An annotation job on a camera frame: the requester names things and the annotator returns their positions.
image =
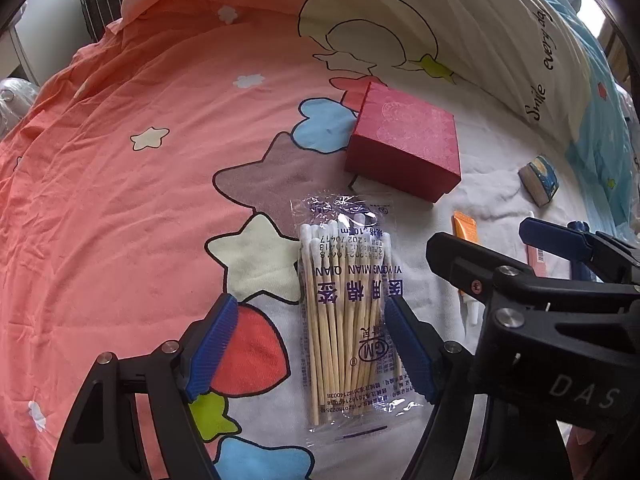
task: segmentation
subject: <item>ointment tube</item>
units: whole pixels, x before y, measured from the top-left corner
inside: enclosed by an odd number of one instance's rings
[[[478,229],[476,227],[476,221],[473,218],[460,211],[454,211],[453,228],[458,238],[462,238],[467,242],[478,243]],[[477,325],[478,312],[480,309],[479,301],[465,294],[462,290],[460,290],[460,295],[462,296],[463,303],[465,303],[467,315],[470,318],[469,323],[473,326]]]
[[[530,218],[535,218],[533,215],[533,211],[529,212]],[[545,253],[542,249],[538,249],[536,247],[532,247],[530,245],[526,246],[527,248],[527,263],[529,267],[533,269],[535,275],[539,278],[546,278],[546,263],[545,263]]]

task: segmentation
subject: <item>cotton swab package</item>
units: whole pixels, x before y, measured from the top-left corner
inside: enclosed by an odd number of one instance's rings
[[[300,234],[309,443],[407,419],[424,400],[384,323],[385,299],[403,292],[389,197],[313,196],[292,201],[292,211]]]

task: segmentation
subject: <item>screw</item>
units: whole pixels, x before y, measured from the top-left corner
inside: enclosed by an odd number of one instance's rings
[[[177,351],[178,348],[180,348],[180,343],[174,340],[162,343],[162,352],[165,354],[172,354]]]
[[[444,349],[450,354],[459,354],[462,352],[462,346],[456,341],[445,341]]]
[[[498,270],[500,270],[501,273],[506,274],[507,276],[517,276],[520,271],[517,269],[514,269],[513,267],[510,267],[508,265],[503,265],[498,267]]]
[[[111,352],[102,352],[98,355],[98,358],[95,360],[99,365],[105,365],[111,362],[113,359],[113,354]]]
[[[482,282],[480,280],[473,280],[471,282],[471,292],[474,294],[480,294],[482,292]]]
[[[495,319],[507,328],[520,328],[524,325],[524,316],[514,308],[501,308],[495,313]]]

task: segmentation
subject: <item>bed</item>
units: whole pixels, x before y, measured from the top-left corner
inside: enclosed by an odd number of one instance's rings
[[[372,81],[453,113],[462,182],[438,203],[344,172]],[[560,181],[542,209],[517,175],[540,153]],[[482,244],[525,261],[518,224],[534,210],[632,239],[631,153],[604,54],[567,0],[124,0],[122,20],[0,143],[2,433],[46,478],[95,357],[149,352],[226,291],[241,301],[239,325],[205,439],[223,480],[400,478],[428,409],[307,446],[290,200],[390,192],[405,299],[473,351],[480,326],[430,273],[428,238],[461,210]],[[569,277],[552,256],[547,270]],[[139,410],[164,478],[148,405]],[[354,459],[365,454],[383,458]]]

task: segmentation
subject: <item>red box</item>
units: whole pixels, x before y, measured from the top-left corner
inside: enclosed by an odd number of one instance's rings
[[[453,115],[371,82],[347,147],[345,169],[437,202],[460,182]]]

